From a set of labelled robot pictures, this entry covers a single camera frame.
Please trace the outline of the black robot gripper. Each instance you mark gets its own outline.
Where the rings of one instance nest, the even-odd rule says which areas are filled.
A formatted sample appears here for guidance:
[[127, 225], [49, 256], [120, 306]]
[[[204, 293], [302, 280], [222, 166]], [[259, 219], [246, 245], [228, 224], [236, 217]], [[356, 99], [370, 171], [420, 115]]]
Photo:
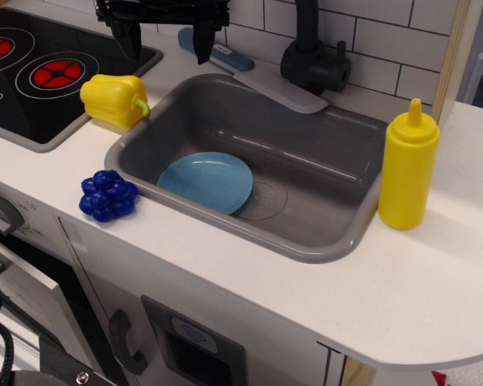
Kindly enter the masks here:
[[209, 61], [215, 26], [229, 25], [228, 1], [95, 1], [97, 18], [110, 24], [113, 37], [128, 60], [141, 54], [139, 23], [193, 26], [197, 63]]

